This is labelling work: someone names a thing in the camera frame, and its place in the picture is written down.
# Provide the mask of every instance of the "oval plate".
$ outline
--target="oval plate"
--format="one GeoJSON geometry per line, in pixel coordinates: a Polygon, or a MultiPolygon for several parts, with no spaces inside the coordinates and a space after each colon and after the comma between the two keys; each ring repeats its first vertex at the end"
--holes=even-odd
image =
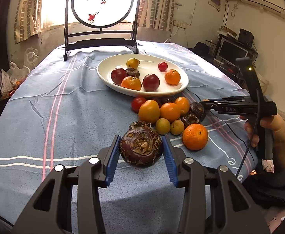
{"type": "Polygon", "coordinates": [[[129,95],[129,96],[137,96],[137,95],[143,95],[143,96],[166,96],[166,95],[174,95],[178,92],[183,91],[188,83],[189,83],[189,78],[187,74],[182,70],[180,67],[175,65],[174,63],[154,57],[151,55],[145,55],[145,54],[118,54],[114,56],[110,56],[103,61],[101,61],[97,67],[97,74],[100,77],[100,79],[111,89],[118,91],[120,93],[129,95]],[[138,66],[138,71],[140,73],[140,81],[142,84],[143,79],[145,78],[146,75],[148,74],[156,74],[159,79],[160,79],[160,86],[156,91],[148,92],[145,91],[145,89],[142,87],[140,91],[137,90],[130,90],[121,86],[116,85],[113,83],[111,79],[111,72],[115,68],[123,68],[127,69],[126,67],[126,61],[129,58],[136,58],[140,60],[140,64],[138,66]],[[158,64],[160,62],[166,62],[168,64],[169,69],[175,69],[179,72],[180,74],[180,82],[177,85],[169,85],[165,79],[164,79],[164,74],[165,72],[161,72],[158,69],[158,64]]]}

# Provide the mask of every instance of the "black speaker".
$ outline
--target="black speaker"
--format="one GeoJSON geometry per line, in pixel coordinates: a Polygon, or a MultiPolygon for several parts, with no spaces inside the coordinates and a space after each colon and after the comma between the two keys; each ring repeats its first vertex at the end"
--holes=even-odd
{"type": "Polygon", "coordinates": [[[253,44],[253,40],[254,40],[254,36],[251,32],[246,31],[244,29],[240,29],[238,41],[242,42],[243,44],[251,48],[253,44]]]}

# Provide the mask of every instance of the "plastic bag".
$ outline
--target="plastic bag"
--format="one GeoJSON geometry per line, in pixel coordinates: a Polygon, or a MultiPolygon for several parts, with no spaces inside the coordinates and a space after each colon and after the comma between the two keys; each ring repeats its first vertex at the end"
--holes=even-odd
{"type": "Polygon", "coordinates": [[[24,65],[32,71],[38,64],[38,50],[35,48],[27,48],[24,52],[24,65]]]}
{"type": "Polygon", "coordinates": [[[30,73],[28,67],[23,66],[23,68],[19,69],[18,66],[14,62],[10,62],[10,69],[7,71],[9,75],[10,82],[12,84],[16,84],[17,81],[21,81],[27,77],[30,73]]]}
{"type": "Polygon", "coordinates": [[[7,72],[3,69],[0,71],[0,92],[1,95],[5,95],[8,91],[12,90],[12,84],[7,72]]]}

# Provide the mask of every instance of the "wall socket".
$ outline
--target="wall socket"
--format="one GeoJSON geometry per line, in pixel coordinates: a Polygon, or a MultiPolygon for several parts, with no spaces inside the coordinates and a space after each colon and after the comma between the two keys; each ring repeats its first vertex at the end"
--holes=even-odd
{"type": "Polygon", "coordinates": [[[174,26],[179,26],[180,28],[184,28],[184,29],[186,29],[186,27],[187,27],[187,23],[186,22],[178,21],[178,20],[174,20],[173,21],[173,25],[174,26]]]}

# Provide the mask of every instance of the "computer monitor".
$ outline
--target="computer monitor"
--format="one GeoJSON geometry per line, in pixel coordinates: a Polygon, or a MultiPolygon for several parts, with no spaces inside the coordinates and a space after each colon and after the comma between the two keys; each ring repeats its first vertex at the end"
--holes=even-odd
{"type": "Polygon", "coordinates": [[[218,50],[216,58],[235,66],[236,58],[246,57],[247,55],[248,51],[244,48],[239,47],[228,40],[222,39],[221,47],[218,50]]]}

